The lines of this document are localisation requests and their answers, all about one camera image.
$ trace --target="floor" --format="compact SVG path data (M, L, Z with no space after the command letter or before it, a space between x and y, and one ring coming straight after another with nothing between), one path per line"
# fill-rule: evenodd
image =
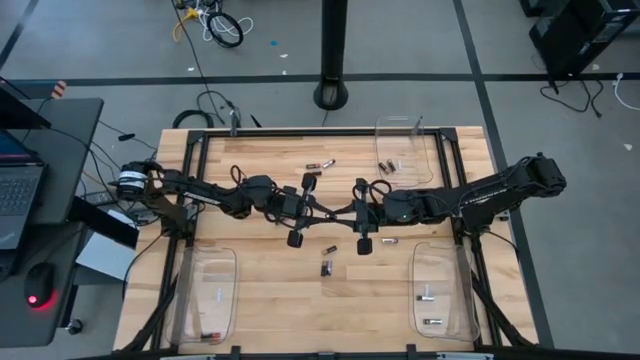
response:
M249 114L264 126L322 124L325 112L312 101L316 83L307 76L320 69L320 4L227 0L227 12L255 21L233 50L205 43L197 23L188 25L205 76L218 82L211 87L241 108L245 125ZM422 115L427 125L486 126L498 162L513 163L538 151L555 158L568 178L567 190L557 198L527 201L521 211L553 344L640 353L635 335L639 113L618 103L611 81L597 101L600 119L542 98L544 82L495 81L500 77L493 74L544 73L528 38L535 20L526 18L515 0L404 0L393 7L383 0L351 0L348 16L345 73L358 81L347 83L349 102L329 113L326 125L374 125L380 116ZM21 19L28 21L16 32ZM175 23L169 0L5 0L0 2L0 48L5 49L0 75L64 79L70 84L66 98L103 98L102 121L156 144L162 129L181 111L195 108L195 96L203 91L188 43L171 39ZM632 26L587 72L637 75L637 29ZM7 43L14 46L8 49ZM478 63L470 61L473 49ZM400 81L401 74L419 81ZM592 93L597 90L594 81L587 84ZM640 106L640 81L625 81L621 92ZM582 106L586 95L571 83L560 98ZM197 120L188 125L201 126ZM150 155L116 137L100 126L95 138L116 162ZM95 173L91 167L87 171ZM86 183L89 191L99 190ZM83 333L72 337L59 331L47 347L0 349L0 357L107 353L119 318L118 294L117 285L81 288L74 316L85 321Z

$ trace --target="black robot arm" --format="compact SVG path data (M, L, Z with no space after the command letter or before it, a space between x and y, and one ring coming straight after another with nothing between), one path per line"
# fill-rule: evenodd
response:
M187 210L172 204L165 195L217 206L236 219L249 216L253 207L267 221L289 227L287 244L296 248L302 246L303 229L317 224L342 224L360 234L357 248L361 255L371 253L369 233L377 232L380 226L438 224L449 217L459 217L465 231L480 233L497 214L518 208L525 199L557 196L566 187L555 161L542 154L525 157L495 175L453 189L392 190L385 181L369 184L365 179L356 179L354 199L338 210L318 203L313 196L316 178L309 173L303 176L301 195L294 187L279 188L266 175L246 178L237 166L231 168L231 177L237 185L226 189L176 170L165 170L155 162L132 162L123 166L116 185L120 199L143 203L161 217L163 228L179 234L193 234L192 222ZM387 187L386 192L380 189L381 184ZM315 211L325 216L314 217ZM348 213L355 213L356 219L338 218Z

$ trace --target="clear plastic bin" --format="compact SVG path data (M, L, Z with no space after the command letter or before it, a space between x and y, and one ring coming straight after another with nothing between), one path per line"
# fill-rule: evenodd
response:
M237 279L233 250L215 247L185 250L172 317L167 323L169 331L165 331L167 340L174 345L218 345L229 338L234 327Z
M409 273L412 325L420 335L468 342L478 338L471 269L463 247L420 243Z
M422 186L433 179L421 130L422 121L417 117L389 116L376 121L376 167L380 179L394 189ZM388 161L393 162L395 172L385 172L378 166L382 163L389 168Z

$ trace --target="wooden table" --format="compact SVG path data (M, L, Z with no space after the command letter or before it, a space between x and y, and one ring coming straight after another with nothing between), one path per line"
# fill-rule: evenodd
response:
M468 181L494 173L483 129L459 127L457 132ZM165 168L182 168L186 136L187 130L163 132L158 160ZM216 138L209 145L205 180L233 187L229 168L236 164L248 176L267 174L281 187L299 187L305 164L333 158L337 163L319 178L315 195L323 205L338 208L351 201L356 177L378 178L373 144L373 137L366 136ZM443 186L434 147L433 141L426 142L424 156L434 176L425 187ZM450 149L447 153L455 186ZM191 169L196 169L198 156L196 151ZM198 220L196 245L231 248L237 254L235 329L221 345L182 345L181 353L229 353L232 345L242 346L243 353L403 352L406 344L416 344L418 351L473 348L469 342L423 337L410 324L409 259L417 243L451 244L449 221L381 228L371 234L374 251L369 256L356 254L358 235L341 225L306 230L301 249L287 247L287 231L267 223L260 213L238 221L207 207ZM511 237L506 222L494 222L492 231ZM158 227L144 228L137 250L158 233ZM382 237L400 242L383 245ZM496 303L525 337L536 341L513 249L491 235L483 236L482 243ZM332 245L338 246L331 254L333 275L320 277L321 251ZM114 348L127 344L156 306L166 251L167 239L161 239L133 267ZM475 300L483 341L489 343L484 308Z

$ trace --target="black pole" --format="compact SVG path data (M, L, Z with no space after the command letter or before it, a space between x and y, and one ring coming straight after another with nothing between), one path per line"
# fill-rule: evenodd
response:
M349 99L343 79L348 3L347 0L322 1L322 73L313 100L324 110L338 110Z

